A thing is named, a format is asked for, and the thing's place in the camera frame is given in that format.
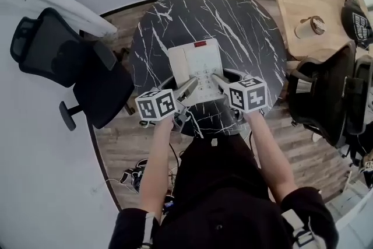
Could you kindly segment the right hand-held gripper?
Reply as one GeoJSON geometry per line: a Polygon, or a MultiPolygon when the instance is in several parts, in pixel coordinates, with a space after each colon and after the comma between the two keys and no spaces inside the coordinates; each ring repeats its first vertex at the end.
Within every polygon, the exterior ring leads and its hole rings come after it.
{"type": "Polygon", "coordinates": [[[249,74],[235,69],[224,68],[223,75],[221,78],[213,73],[211,78],[220,93],[227,95],[230,108],[247,114],[268,106],[268,88],[264,81],[249,78],[249,74]]]}

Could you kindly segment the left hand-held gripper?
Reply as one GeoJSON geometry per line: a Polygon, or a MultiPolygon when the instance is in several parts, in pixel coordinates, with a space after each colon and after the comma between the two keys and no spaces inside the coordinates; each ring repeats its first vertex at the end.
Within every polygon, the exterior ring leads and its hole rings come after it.
{"type": "Polygon", "coordinates": [[[135,99],[141,120],[161,121],[171,115],[174,127],[183,128],[188,118],[183,101],[191,97],[197,86],[198,79],[193,77],[175,90],[175,78],[167,78],[159,89],[142,93],[135,99]]]}

